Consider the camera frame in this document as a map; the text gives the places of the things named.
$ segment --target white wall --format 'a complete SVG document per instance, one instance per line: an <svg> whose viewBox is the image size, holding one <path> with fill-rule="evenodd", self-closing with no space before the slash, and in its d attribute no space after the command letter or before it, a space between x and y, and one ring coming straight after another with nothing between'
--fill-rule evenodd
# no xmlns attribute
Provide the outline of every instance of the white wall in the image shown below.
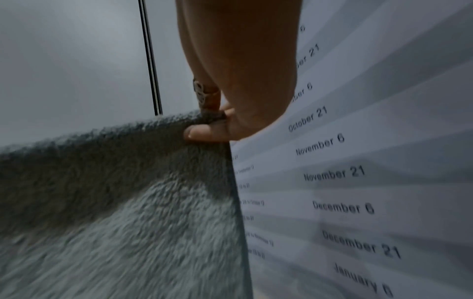
<svg viewBox="0 0 473 299"><path fill-rule="evenodd" d="M199 108L177 29L174 0L146 0L163 114Z"/></svg>
<svg viewBox="0 0 473 299"><path fill-rule="evenodd" d="M136 0L0 1L0 146L153 116Z"/></svg>

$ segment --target gray fuzzy fabric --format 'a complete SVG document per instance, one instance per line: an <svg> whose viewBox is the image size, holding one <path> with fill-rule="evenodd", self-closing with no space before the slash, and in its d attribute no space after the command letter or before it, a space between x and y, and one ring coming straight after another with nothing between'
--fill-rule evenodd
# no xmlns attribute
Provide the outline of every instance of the gray fuzzy fabric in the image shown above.
<svg viewBox="0 0 473 299"><path fill-rule="evenodd" d="M0 299L252 298L228 144L197 113L0 149Z"/></svg>

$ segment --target skin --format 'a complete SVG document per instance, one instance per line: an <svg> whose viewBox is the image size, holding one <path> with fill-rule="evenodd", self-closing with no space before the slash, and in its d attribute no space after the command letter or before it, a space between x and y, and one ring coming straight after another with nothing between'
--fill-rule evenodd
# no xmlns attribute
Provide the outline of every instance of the skin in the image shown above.
<svg viewBox="0 0 473 299"><path fill-rule="evenodd" d="M287 109L297 81L300 0L176 0L179 35L206 93L222 91L227 119L184 138L223 142L264 129ZM218 110L220 92L205 109Z"/></svg>

